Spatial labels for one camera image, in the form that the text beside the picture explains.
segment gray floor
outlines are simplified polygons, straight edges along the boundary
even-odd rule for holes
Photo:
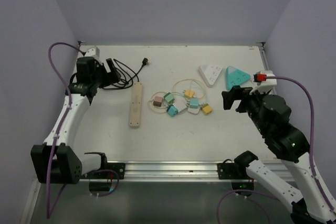
[[[59,186],[52,186],[55,199]],[[256,189],[265,191],[261,186]],[[216,206],[230,190],[229,183],[120,183],[114,194],[96,199],[88,183],[67,186],[50,220],[46,219],[45,185],[42,186],[31,223],[192,223],[216,222]],[[289,213],[275,200],[254,195],[269,212],[272,224],[292,224]],[[263,211],[234,195],[221,205],[221,223],[263,224]]]

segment pink cube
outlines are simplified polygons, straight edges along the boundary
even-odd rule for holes
[[[156,107],[161,107],[163,102],[163,97],[155,97],[153,101],[153,105]]]

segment yellow cube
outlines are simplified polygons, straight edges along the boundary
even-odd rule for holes
[[[205,105],[202,106],[202,111],[205,115],[208,115],[212,112],[212,108],[209,104],[206,103]]]
[[[195,91],[192,91],[190,89],[187,89],[184,91],[184,97],[187,97],[188,99],[191,99],[195,94]]]

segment wooden power strip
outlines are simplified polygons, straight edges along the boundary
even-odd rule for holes
[[[141,118],[142,83],[136,82],[132,88],[130,127],[138,128]]]

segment light purple wall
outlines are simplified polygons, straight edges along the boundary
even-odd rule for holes
[[[315,158],[336,196],[336,1],[291,0],[266,43],[275,74],[292,77],[310,91],[316,111]],[[291,122],[309,136],[309,103],[294,84],[277,91],[292,107]]]
[[[18,223],[34,175],[30,149],[50,132],[64,98],[48,46],[76,40],[56,0],[0,0],[0,6],[0,223]],[[54,53],[68,78],[76,54]]]
[[[254,44],[289,0],[57,0],[92,44]]]

